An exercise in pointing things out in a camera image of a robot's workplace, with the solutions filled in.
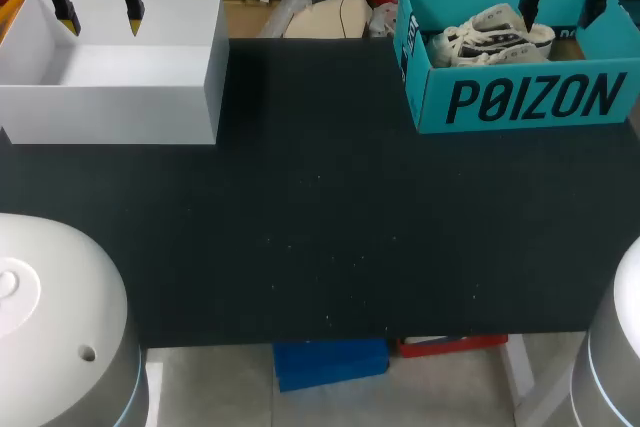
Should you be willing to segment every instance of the black mat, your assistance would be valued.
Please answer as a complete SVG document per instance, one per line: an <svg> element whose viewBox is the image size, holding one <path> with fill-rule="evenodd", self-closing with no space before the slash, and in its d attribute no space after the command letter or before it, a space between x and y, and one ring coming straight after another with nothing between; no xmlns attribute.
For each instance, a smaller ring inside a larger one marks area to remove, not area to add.
<svg viewBox="0 0 640 427"><path fill-rule="evenodd" d="M640 235L629 125L418 135L386 40L231 46L216 147L0 142L0 211L100 243L145 345L588 326Z"/></svg>

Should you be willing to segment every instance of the yellow pole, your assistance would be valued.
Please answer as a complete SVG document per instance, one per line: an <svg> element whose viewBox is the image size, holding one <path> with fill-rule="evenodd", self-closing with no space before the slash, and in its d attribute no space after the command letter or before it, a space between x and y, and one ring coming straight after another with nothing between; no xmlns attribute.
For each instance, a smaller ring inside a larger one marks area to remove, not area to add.
<svg viewBox="0 0 640 427"><path fill-rule="evenodd" d="M2 32L0 32L0 44L4 40L4 36L7 35L7 32L9 32L9 27L11 27L11 24L13 24L13 21L18 15L18 12L20 12L20 7L18 7L16 10L13 11L13 14L9 16L9 18L7 19L7 22L4 24L4 27L2 28Z"/></svg>
<svg viewBox="0 0 640 427"><path fill-rule="evenodd" d="M20 8L24 0L7 0L7 3L0 7L0 24L9 19L13 12Z"/></svg>

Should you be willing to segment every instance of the screw hole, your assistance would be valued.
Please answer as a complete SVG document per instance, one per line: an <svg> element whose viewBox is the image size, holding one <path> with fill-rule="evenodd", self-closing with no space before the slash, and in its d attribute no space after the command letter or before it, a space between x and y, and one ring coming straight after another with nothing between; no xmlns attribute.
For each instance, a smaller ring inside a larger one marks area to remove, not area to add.
<svg viewBox="0 0 640 427"><path fill-rule="evenodd" d="M88 345L81 345L78 348L78 356L85 362L93 362L96 360L96 351Z"/></svg>

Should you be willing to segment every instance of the teal shoe box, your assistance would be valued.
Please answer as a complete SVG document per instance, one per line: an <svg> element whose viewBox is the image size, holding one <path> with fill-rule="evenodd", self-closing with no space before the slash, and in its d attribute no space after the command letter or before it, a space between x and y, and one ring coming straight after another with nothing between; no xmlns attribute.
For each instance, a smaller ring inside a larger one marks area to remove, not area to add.
<svg viewBox="0 0 640 427"><path fill-rule="evenodd" d="M420 133L626 119L640 92L640 33L618 0L608 0L605 12L587 29L576 28L585 0L540 0L536 22L556 30L556 43L577 41L584 60L431 66L422 32L442 32L499 3L518 11L519 1L399 0L394 48ZM575 40L558 40L562 37Z"/></svg>

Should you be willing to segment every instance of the cable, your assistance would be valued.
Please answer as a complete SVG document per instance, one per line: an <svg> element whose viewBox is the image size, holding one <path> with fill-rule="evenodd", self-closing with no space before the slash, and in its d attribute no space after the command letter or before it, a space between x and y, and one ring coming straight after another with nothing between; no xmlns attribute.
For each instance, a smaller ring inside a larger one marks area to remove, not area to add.
<svg viewBox="0 0 640 427"><path fill-rule="evenodd" d="M342 21L342 4L344 4L345 0L342 0L342 2L340 2L340 23L342 24L342 33L344 35L344 38L347 38L347 32L344 30L344 22Z"/></svg>

